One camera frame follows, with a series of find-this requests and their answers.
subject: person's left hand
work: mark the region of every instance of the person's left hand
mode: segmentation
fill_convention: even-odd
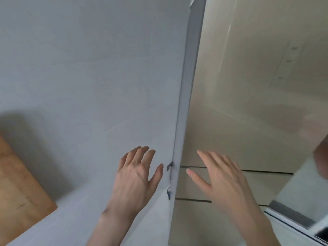
[[[163,176],[163,164],[157,167],[154,176],[148,180],[150,164],[155,154],[155,150],[147,152],[148,149],[149,147],[137,147],[121,158],[113,194],[105,213],[110,212],[120,219],[133,221],[154,195]]]

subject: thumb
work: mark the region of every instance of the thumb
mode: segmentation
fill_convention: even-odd
[[[206,181],[204,181],[198,174],[196,174],[194,171],[190,170],[189,168],[186,170],[187,174],[190,176],[190,178],[193,180],[193,182],[199,187],[202,192],[210,197],[210,193],[212,190],[212,187],[210,184],[208,184]]]
[[[154,175],[152,176],[152,178],[149,181],[149,185],[148,185],[148,191],[149,191],[149,199],[154,195],[157,186],[163,176],[163,168],[164,165],[160,164],[157,168],[156,171],[154,173]]]

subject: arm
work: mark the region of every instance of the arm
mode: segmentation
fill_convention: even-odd
[[[163,164],[157,167],[154,176],[148,180],[155,154],[155,150],[148,149],[137,147],[121,158],[112,197],[87,246],[119,246],[137,214],[154,195],[163,175]]]
[[[280,246],[269,219],[257,205],[239,166],[225,155],[198,151],[206,165],[211,184],[190,169],[195,184],[224,211],[238,228],[248,246]]]

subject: hand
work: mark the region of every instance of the hand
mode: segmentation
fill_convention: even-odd
[[[147,152],[148,149],[149,147],[137,147],[121,158],[113,194],[105,213],[114,213],[120,219],[133,221],[154,195],[163,176],[163,164],[157,167],[154,176],[148,180],[150,164],[155,154],[155,150]]]
[[[211,184],[187,169],[187,174],[212,202],[230,217],[261,212],[240,167],[225,155],[197,151],[210,175]]]

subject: beige panel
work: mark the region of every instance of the beige panel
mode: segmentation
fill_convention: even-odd
[[[182,165],[200,148],[295,172],[328,133],[327,27],[328,0],[208,0]]]
[[[170,246],[236,246],[242,241],[235,226],[212,203],[175,200]]]
[[[191,168],[201,176],[206,182],[210,183],[210,178],[206,168]],[[270,174],[270,173],[250,173],[244,172],[253,195],[260,205],[269,205],[277,196],[280,190],[291,179],[292,175]],[[179,172],[178,186],[176,188],[176,198],[190,198],[210,200],[193,183],[187,175],[186,169],[181,168]]]

